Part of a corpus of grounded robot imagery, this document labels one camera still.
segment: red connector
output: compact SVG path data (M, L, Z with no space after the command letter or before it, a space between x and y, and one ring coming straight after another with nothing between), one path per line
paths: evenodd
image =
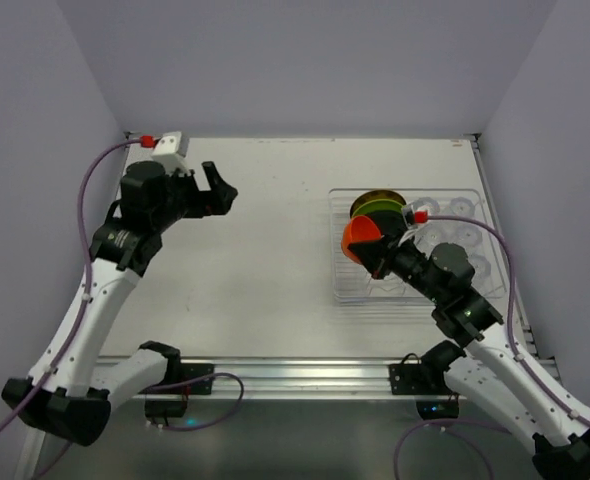
M139 144L144 148L155 148L157 140L152 135L142 135L139 137Z
M426 223L428 222L428 212L420 210L415 212L415 223Z

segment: white table surface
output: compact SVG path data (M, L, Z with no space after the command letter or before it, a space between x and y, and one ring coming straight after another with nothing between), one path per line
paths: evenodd
M131 148L127 163L148 159ZM366 358L444 340L430 307L341 306L333 296L333 188L474 189L490 212L470 142L192 139L239 190L225 217L178 222L115 321L103 355L146 340L189 357ZM505 301L496 306L503 313Z

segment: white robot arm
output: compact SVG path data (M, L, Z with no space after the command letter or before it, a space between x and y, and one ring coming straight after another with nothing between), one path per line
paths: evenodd
M94 374L115 317L162 247L162 233L182 218L225 215L237 196L212 162L202 164L210 190L199 190L193 172L182 162L186 155L182 138L179 132L164 135L153 160L127 168L120 181L120 199L93 235L90 288L82 278L53 340L28 376L7 381L2 398L20 410L26 424L90 445L102 433L111 411L125 401L161 382L186 380L181 376L179 350L150 341L108 372ZM119 216L115 216L117 207Z
M347 226L345 239L353 240L346 242L345 253L373 278L393 273L429 298L438 328L453 340L433 347L419 365L408 368L484 409L533 455L543 478L589 479L590 408L522 345L513 344L502 316L471 286L475 270L466 251L442 243L427 257L413 241L404 241L409 228L426 221L425 213L403 209L365 217L354 217ZM394 378L406 368L403 363L392 367Z

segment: plastic container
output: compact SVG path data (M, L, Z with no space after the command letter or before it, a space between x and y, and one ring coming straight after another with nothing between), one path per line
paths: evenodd
M395 275L373 280L361 266L349 260L342 252L344 227L350 219L353 201L371 189L333 189L329 192L331 215L331 249L333 261L333 291L343 304L396 302L407 305L430 305L430 301ZM391 189L401 194L408 204L428 206L431 214L456 215L486 222L482 199L475 190ZM456 243L466 249L476 274L473 286L485 297L498 299L506 295L506 281L500 269L498 248L488 232L474 225L432 221L415 236L415 244L429 255L436 245Z

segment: white wall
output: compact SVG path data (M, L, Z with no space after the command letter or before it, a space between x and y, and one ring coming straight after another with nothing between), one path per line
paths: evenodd
M59 0L117 119L193 135L480 132L554 0Z
M77 187L120 136L57 5L0 1L0 393L9 376L26 375L71 301ZM91 186L91 225L115 166ZM0 419L8 411L0 398ZM24 432L16 421L0 436L0 479L11 478Z
M590 404L590 0L560 0L482 135L540 348Z

